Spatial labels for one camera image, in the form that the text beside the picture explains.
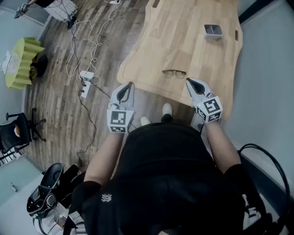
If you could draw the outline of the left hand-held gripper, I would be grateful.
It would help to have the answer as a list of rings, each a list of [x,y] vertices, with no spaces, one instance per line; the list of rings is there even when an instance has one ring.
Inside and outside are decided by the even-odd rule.
[[[128,133],[135,112],[128,110],[134,105],[135,86],[133,82],[120,85],[111,96],[107,108],[107,126],[111,133]]]

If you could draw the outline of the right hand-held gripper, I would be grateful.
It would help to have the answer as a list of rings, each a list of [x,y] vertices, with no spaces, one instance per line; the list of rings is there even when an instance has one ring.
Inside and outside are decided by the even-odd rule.
[[[196,114],[205,122],[210,123],[221,118],[223,108],[218,96],[211,92],[210,87],[197,78],[187,78],[186,86],[196,108]]]

